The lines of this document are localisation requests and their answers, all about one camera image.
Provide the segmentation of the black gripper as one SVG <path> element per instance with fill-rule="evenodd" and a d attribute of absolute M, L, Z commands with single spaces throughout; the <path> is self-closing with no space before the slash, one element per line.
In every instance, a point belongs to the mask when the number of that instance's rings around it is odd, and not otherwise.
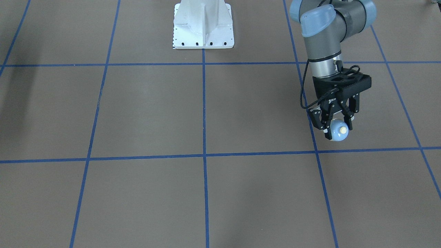
<path fill-rule="evenodd" d="M 349 130 L 353 130 L 352 121 L 355 114 L 360 110 L 360 95 L 353 95 L 348 99 L 338 100 L 335 96 L 337 88 L 331 80 L 337 77 L 336 74 L 330 77 L 313 77 L 313 83 L 317 100 L 308 105 L 308 116 L 313 126 L 325 133 L 329 140 L 335 140 L 337 134 L 332 129 L 332 120 L 336 113 L 342 113 L 344 122 Z"/>

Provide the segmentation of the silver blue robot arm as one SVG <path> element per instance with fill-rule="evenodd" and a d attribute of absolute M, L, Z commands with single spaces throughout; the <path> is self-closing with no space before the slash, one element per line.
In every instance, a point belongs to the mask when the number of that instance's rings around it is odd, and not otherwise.
<path fill-rule="evenodd" d="M 300 105 L 328 140 L 342 141 L 353 129 L 360 93 L 370 89 L 372 78 L 357 65 L 343 66 L 341 42 L 372 25 L 376 5 L 371 0 L 294 0 L 289 14 L 301 26 L 317 97 Z"/>

